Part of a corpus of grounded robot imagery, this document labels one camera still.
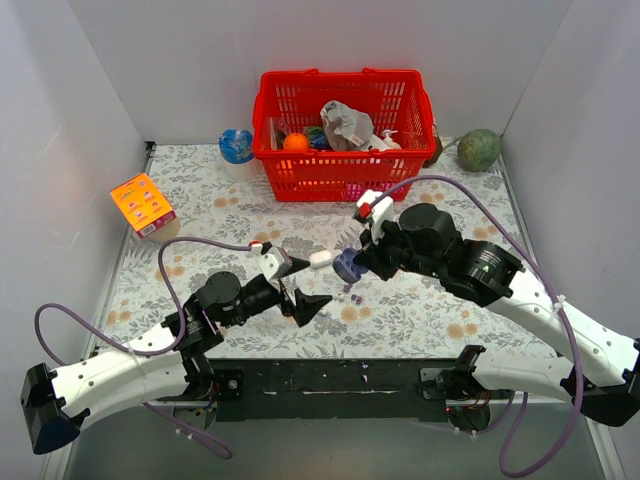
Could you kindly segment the purple earbud charging case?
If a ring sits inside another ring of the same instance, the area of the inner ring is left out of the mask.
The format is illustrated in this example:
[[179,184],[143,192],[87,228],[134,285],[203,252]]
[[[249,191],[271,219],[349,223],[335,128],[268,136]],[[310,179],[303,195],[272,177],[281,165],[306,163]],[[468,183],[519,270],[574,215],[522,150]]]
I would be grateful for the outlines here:
[[355,263],[357,251],[353,248],[344,249],[332,261],[332,268],[336,275],[344,282],[355,284],[368,272],[366,267]]

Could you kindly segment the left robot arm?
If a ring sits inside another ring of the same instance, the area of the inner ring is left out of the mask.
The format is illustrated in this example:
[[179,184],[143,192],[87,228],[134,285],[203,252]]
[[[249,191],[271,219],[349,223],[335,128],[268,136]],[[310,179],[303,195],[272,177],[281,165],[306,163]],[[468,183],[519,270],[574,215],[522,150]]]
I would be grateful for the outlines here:
[[94,423],[156,400],[215,407],[240,399],[242,374],[217,371],[206,357],[223,343],[223,329],[271,308],[304,327],[331,300],[300,289],[288,292],[279,276],[241,283],[231,272],[214,273],[180,310],[121,348],[75,364],[30,368],[20,404],[33,453],[58,450]]

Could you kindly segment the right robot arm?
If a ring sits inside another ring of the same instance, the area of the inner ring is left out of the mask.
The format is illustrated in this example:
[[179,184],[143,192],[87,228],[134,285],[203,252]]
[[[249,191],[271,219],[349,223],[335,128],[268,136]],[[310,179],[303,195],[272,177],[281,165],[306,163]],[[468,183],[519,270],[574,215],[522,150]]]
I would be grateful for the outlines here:
[[367,191],[356,219],[366,229],[354,262],[382,280],[397,272],[437,280],[529,331],[557,353],[549,359],[467,346],[454,366],[427,380],[427,391],[461,400],[485,391],[534,393],[578,405],[584,416],[620,427],[639,411],[639,343],[599,324],[566,301],[553,300],[522,262],[496,244],[468,240],[451,216],[421,203],[393,216],[393,202]]

